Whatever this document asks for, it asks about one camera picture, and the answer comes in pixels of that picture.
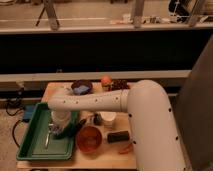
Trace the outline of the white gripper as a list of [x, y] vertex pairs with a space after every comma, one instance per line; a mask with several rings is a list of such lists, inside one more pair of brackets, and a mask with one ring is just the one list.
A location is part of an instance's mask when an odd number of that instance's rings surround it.
[[71, 113], [69, 111], [52, 111], [51, 118], [53, 128], [63, 130], [70, 123]]

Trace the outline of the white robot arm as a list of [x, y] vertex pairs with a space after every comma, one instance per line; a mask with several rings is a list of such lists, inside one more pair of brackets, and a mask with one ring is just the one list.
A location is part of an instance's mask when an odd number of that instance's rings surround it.
[[112, 111], [129, 116], [139, 171], [184, 171], [176, 121], [164, 88], [142, 80], [130, 89], [74, 96], [60, 87], [48, 100], [53, 111]]

